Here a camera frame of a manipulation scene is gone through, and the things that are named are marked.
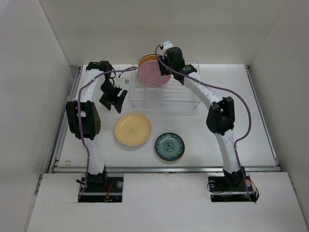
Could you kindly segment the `pink plate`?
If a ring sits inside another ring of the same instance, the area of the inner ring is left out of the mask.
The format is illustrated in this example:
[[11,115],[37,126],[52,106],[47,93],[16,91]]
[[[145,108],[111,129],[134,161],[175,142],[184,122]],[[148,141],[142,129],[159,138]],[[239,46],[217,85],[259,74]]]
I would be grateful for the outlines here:
[[150,60],[139,65],[137,76],[139,81],[147,87],[160,87],[166,84],[171,78],[171,74],[161,75],[158,62],[155,60]]

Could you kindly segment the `green blue floral plate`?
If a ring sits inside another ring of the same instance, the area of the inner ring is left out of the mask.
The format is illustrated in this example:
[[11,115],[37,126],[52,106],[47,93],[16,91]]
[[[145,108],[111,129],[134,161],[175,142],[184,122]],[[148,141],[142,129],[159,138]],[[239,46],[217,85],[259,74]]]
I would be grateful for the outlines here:
[[165,161],[174,162],[179,160],[185,152],[183,139],[172,132],[161,134],[155,141],[156,154]]

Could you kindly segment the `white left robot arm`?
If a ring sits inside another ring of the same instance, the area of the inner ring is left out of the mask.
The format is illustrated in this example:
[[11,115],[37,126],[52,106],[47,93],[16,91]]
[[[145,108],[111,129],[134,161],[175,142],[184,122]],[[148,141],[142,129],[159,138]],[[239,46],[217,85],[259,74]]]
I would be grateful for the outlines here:
[[99,150],[98,135],[101,131],[101,119],[96,108],[95,92],[99,91],[98,102],[107,110],[115,108],[121,113],[127,91],[114,82],[125,72],[135,67],[116,70],[107,61],[90,62],[86,69],[86,81],[74,100],[66,103],[69,129],[86,150],[86,172],[79,182],[83,188],[92,186],[96,191],[104,191],[108,186],[103,155]]

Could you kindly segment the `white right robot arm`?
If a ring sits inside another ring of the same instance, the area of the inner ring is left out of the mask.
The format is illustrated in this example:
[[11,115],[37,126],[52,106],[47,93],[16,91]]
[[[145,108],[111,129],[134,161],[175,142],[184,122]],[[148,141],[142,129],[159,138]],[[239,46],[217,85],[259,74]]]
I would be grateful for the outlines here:
[[215,135],[223,159],[224,186],[235,190],[245,180],[245,171],[240,164],[237,147],[234,141],[235,107],[231,97],[223,97],[211,86],[203,82],[198,70],[191,64],[186,64],[182,51],[172,45],[158,45],[155,53],[162,75],[172,74],[174,79],[191,90],[206,106],[208,115],[206,125]]

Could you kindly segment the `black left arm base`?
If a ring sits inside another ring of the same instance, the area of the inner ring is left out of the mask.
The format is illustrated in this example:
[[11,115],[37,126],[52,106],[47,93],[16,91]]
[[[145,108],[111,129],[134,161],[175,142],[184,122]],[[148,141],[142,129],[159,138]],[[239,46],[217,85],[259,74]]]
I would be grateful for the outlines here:
[[77,179],[80,184],[79,203],[121,203],[123,199],[123,176],[108,176],[101,174],[87,174],[86,177]]

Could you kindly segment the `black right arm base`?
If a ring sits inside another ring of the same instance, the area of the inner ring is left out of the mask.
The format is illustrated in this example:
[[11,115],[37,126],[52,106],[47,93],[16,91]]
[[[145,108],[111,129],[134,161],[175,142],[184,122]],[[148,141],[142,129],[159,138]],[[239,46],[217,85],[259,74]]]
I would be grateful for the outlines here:
[[246,181],[241,177],[235,185],[229,184],[225,176],[210,175],[207,190],[212,203],[226,202],[257,202],[260,193],[256,185],[246,176]]

